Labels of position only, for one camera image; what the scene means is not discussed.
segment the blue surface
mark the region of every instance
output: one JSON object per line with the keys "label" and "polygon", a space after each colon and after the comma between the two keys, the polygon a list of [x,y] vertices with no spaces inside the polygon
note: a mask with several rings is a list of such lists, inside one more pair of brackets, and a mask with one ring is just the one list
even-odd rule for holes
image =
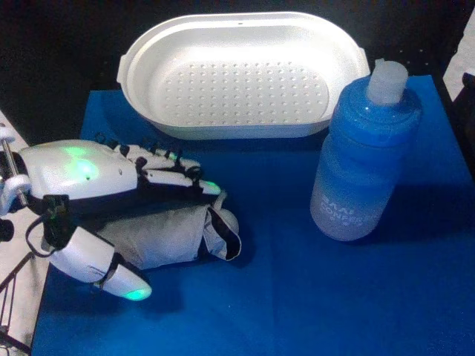
{"label": "blue surface", "polygon": [[92,92],[82,137],[180,143],[229,192],[243,253],[150,270],[139,303],[50,268],[33,355],[473,355],[474,184],[432,79],[409,86],[425,110],[415,150],[380,225],[352,245],[310,217],[319,136],[177,142],[120,92]]}

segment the perforated basket bottom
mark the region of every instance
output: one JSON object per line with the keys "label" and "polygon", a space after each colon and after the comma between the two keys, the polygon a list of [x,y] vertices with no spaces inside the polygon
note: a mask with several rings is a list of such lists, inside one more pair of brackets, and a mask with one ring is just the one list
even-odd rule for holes
{"label": "perforated basket bottom", "polygon": [[162,79],[155,107],[177,126],[312,123],[327,109],[326,82],[294,62],[188,62]]}

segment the white floor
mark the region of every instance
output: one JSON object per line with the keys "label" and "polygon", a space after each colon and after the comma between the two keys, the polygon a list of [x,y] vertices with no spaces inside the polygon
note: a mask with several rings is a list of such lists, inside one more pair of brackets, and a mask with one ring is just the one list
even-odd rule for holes
{"label": "white floor", "polygon": [[[462,74],[475,68],[473,61],[475,58],[475,15],[472,14],[468,26],[465,29],[465,36],[460,42],[458,53],[452,58],[449,68],[444,76],[448,91],[454,99],[462,89]],[[0,111],[0,122],[11,127],[10,123]],[[12,144],[14,151],[26,146],[24,140],[18,136]],[[29,251],[24,241],[24,233],[28,225],[35,219],[35,214],[24,209],[16,214],[9,214],[5,218],[13,221],[15,225],[15,237],[9,243],[0,243],[0,281],[3,280],[10,270],[23,258]],[[41,228],[33,232],[33,236],[40,236]],[[36,259],[22,270],[18,275],[16,286],[15,303],[13,304],[13,317],[9,334],[18,340],[30,344],[38,313],[39,301],[45,283],[45,276],[48,262],[42,259]],[[5,350],[0,349],[0,356]]]}

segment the robotic hand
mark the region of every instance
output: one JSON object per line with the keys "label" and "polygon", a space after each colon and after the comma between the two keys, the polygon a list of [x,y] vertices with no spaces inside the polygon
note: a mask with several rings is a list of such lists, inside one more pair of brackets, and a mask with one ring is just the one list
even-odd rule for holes
{"label": "robotic hand", "polygon": [[[109,214],[176,198],[206,202],[215,200],[221,193],[216,184],[201,179],[203,172],[198,162],[182,159],[170,151],[66,140],[25,148],[13,154],[8,145],[13,140],[14,132],[0,127],[0,142],[4,149],[0,156],[0,173],[4,177],[0,186],[0,216],[25,206],[40,214],[27,230],[27,243],[37,256],[49,257],[55,267],[73,278],[130,300],[147,298],[151,287],[137,266],[126,260],[133,259],[126,253],[127,245],[114,241],[121,250],[117,251],[110,241],[112,238],[107,241],[91,229],[72,224],[71,217]],[[167,263],[193,260],[202,245],[207,252],[224,260],[239,254],[237,221],[230,212],[220,214],[219,210],[210,205],[203,206],[201,211],[206,213],[200,215],[203,221],[195,229],[198,233],[181,234],[184,236],[181,236],[182,243],[193,245],[192,249],[196,251],[190,249],[186,259],[175,251],[168,255],[171,259]],[[164,216],[162,221],[166,225],[171,217],[179,214]],[[188,217],[186,214],[181,216],[178,223],[185,226]],[[50,251],[48,254],[38,252],[28,239],[31,231],[41,223],[45,228],[43,246]],[[0,221],[1,233],[1,240],[11,239],[11,222]],[[175,229],[170,236],[179,235]],[[153,238],[166,240],[164,236]],[[138,246],[132,240],[129,243]],[[144,255],[148,250],[142,245],[135,252]],[[148,264],[140,267],[161,264],[164,259],[149,258]]]}

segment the bottle lid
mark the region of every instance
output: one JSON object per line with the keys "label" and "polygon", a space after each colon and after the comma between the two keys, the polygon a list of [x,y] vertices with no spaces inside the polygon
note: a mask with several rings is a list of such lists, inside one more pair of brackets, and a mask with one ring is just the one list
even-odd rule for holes
{"label": "bottle lid", "polygon": [[366,96],[376,105],[394,105],[406,88],[407,69],[398,62],[378,60]]}

